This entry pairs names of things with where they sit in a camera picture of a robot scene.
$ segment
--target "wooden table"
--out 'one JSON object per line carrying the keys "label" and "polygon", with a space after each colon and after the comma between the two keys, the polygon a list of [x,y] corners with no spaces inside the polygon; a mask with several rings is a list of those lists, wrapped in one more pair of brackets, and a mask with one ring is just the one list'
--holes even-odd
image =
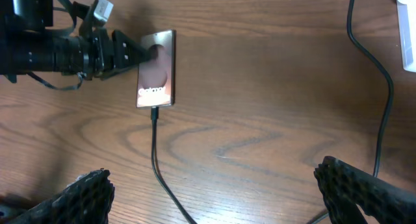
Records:
{"label": "wooden table", "polygon": [[[306,223],[324,208],[313,176],[324,156],[372,171],[387,86],[346,35],[349,0],[110,1],[109,29],[136,40],[177,30],[176,104],[161,110],[159,164],[198,223]],[[416,74],[402,69],[395,1],[356,0],[353,30],[396,85],[380,178],[416,192]],[[136,75],[76,92],[2,78],[0,194],[41,201],[107,168],[111,223],[184,223],[151,170]]]}

